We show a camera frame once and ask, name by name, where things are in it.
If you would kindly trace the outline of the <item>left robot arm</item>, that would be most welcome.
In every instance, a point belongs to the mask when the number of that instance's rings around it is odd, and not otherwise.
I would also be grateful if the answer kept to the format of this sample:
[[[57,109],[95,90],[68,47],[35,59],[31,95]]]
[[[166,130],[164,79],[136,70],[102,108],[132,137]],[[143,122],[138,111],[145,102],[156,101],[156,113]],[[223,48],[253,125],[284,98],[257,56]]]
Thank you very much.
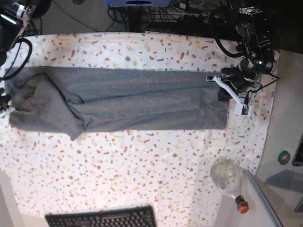
[[[272,33],[268,27],[266,12],[254,0],[230,0],[229,6],[221,6],[209,15],[210,30],[218,47],[231,58],[242,60],[237,66],[223,68],[219,79],[223,83],[218,98],[228,101],[232,93],[236,97],[244,94],[244,103],[248,104],[264,86],[258,81],[262,75],[271,75],[275,53],[272,46]],[[231,22],[235,31],[242,37],[236,46],[237,53],[225,49],[215,28],[215,16],[223,14]]]

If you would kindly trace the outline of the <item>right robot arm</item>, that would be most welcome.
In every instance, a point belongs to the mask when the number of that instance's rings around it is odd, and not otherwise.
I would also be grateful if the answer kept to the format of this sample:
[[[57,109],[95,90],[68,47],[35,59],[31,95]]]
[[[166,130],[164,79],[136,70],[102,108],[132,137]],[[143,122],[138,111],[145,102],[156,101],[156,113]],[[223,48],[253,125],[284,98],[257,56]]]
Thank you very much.
[[[23,37],[24,30],[38,5],[36,0],[2,0],[0,2],[0,64],[4,65],[9,52],[15,44],[26,43],[29,47],[21,66],[9,75],[8,69],[0,81],[7,81],[18,75],[27,64],[33,50],[29,40]]]

